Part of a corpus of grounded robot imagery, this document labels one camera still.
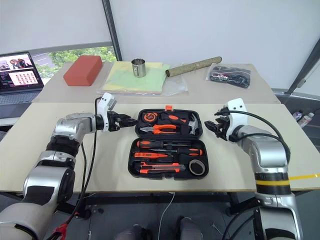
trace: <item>hammer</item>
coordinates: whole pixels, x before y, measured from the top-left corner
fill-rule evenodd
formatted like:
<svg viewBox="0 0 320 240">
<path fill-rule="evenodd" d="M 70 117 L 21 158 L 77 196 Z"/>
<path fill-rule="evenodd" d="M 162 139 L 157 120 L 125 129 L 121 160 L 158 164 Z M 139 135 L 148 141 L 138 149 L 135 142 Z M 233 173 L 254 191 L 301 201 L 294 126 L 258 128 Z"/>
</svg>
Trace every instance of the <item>hammer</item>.
<svg viewBox="0 0 320 240">
<path fill-rule="evenodd" d="M 176 125 L 188 125 L 191 127 L 191 131 L 189 134 L 195 135 L 196 134 L 196 129 L 198 128 L 198 120 L 194 114 L 192 114 L 192 117 L 194 121 L 187 120 L 185 118 L 179 118 L 175 115 L 168 115 L 168 114 L 161 114 L 161 119 L 163 120 L 170 120 L 171 123 L 176 124 Z"/>
</svg>

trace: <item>cardboard tube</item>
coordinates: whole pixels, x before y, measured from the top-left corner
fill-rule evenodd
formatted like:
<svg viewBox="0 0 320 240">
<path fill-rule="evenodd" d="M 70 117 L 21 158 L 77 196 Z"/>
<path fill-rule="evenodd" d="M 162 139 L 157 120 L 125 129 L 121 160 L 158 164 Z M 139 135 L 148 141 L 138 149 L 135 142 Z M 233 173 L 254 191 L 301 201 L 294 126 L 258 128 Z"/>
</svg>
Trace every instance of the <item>cardboard tube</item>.
<svg viewBox="0 0 320 240">
<path fill-rule="evenodd" d="M 177 75 L 180 75 L 180 74 L 191 72 L 191 71 L 194 71 L 194 70 L 197 70 L 197 69 L 206 68 L 206 67 L 209 67 L 211 64 L 221 63 L 221 61 L 222 61 L 222 57 L 216 56 L 216 57 L 213 57 L 213 58 L 209 58 L 209 59 L 202 60 L 202 61 L 197 61 L 197 62 L 190 63 L 190 64 L 187 64 L 187 65 L 178 66 L 178 67 L 175 67 L 175 68 L 170 68 L 168 70 L 165 70 L 165 74 L 168 77 L 173 77 L 173 76 L 177 76 Z"/>
</svg>

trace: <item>beige tabletop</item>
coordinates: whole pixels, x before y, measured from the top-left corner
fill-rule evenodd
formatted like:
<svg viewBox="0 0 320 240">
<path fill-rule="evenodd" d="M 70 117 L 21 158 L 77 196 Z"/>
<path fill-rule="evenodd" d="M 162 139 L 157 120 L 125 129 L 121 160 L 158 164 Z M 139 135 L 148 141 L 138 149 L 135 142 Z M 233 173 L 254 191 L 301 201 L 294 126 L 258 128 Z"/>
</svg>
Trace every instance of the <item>beige tabletop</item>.
<svg viewBox="0 0 320 240">
<path fill-rule="evenodd" d="M 68 86 L 63 75 L 72 65 L 67 62 L 44 86 L 34 103 L 93 103 L 101 96 L 97 90 L 106 81 L 112 63 L 105 62 L 95 82 L 91 86 Z M 187 92 L 171 96 L 117 95 L 118 103 L 131 104 L 225 104 L 231 99 L 242 98 L 248 104 L 279 104 L 269 85 L 259 75 L 252 64 L 230 64 L 230 66 L 251 70 L 251 83 L 248 89 L 230 84 L 208 81 L 208 67 L 169 77 L 170 81 L 184 81 Z"/>
<path fill-rule="evenodd" d="M 117 104 L 114 111 L 137 118 L 141 109 L 163 108 L 163 104 Z M 88 192 L 195 192 L 195 191 L 253 191 L 254 174 L 251 161 L 236 144 L 226 142 L 205 128 L 204 121 L 213 120 L 221 104 L 174 104 L 175 109 L 199 113 L 206 146 L 209 173 L 203 179 L 151 180 L 135 178 L 128 172 L 130 147 L 137 138 L 134 127 L 117 132 L 99 132 L 96 156 Z M 320 173 L 320 154 L 303 130 L 282 104 L 246 104 L 247 110 L 272 122 L 291 149 L 289 175 Z M 19 192 L 25 177 L 37 162 L 50 140 L 59 118 L 76 112 L 93 112 L 92 103 L 33 103 L 0 142 L 0 191 Z M 249 118 L 253 126 L 269 130 L 263 122 Z M 83 140 L 88 159 L 91 159 L 93 134 Z M 81 151 L 76 157 L 74 191 L 81 189 L 84 160 Z M 291 181 L 294 190 L 318 189 L 320 179 Z"/>
</svg>

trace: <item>laptop screen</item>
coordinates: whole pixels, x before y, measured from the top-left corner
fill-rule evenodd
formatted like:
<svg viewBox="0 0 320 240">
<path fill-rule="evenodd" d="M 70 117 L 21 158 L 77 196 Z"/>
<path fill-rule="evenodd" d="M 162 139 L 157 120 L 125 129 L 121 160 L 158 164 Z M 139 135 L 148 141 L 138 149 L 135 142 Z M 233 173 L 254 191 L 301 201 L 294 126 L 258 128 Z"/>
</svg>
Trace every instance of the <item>laptop screen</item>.
<svg viewBox="0 0 320 240">
<path fill-rule="evenodd" d="M 0 55 L 0 92 L 24 92 L 43 88 L 44 84 L 30 53 Z"/>
</svg>

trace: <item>bottle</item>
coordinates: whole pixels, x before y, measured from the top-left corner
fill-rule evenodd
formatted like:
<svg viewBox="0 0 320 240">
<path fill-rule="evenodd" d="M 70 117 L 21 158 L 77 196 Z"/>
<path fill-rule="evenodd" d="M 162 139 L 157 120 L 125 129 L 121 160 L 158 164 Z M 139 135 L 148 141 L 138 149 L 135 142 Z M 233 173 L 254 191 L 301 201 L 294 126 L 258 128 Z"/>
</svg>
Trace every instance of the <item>bottle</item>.
<svg viewBox="0 0 320 240">
<path fill-rule="evenodd" d="M 306 126 L 313 118 L 315 114 L 313 112 L 309 112 L 308 115 L 304 115 L 299 121 L 298 124 L 301 128 Z"/>
<path fill-rule="evenodd" d="M 292 116 L 295 118 L 296 121 L 299 121 L 299 119 L 302 117 L 303 112 L 304 111 L 302 110 L 296 111 L 294 114 L 292 114 Z"/>
</svg>

